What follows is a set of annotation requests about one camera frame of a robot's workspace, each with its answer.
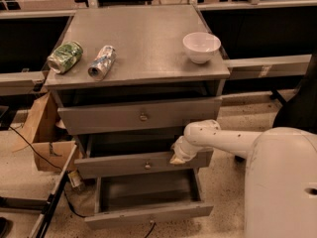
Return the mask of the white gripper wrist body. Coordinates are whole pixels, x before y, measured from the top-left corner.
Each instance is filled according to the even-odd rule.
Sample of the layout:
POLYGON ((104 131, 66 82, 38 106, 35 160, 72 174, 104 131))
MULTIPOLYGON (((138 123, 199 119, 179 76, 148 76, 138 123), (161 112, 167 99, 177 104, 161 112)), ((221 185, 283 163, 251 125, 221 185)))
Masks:
POLYGON ((196 157, 201 147, 190 144, 184 136, 179 137, 171 146, 173 151, 172 159, 179 158, 186 163, 196 157))

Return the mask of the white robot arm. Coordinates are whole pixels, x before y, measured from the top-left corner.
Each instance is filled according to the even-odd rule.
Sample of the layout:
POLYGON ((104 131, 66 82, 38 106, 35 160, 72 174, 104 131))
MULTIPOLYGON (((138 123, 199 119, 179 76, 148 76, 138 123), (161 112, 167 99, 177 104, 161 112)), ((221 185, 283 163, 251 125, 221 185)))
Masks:
POLYGON ((245 238, 317 238, 317 135, 277 127, 222 130, 214 120, 188 124, 172 146, 175 165, 204 150, 247 160, 245 238))

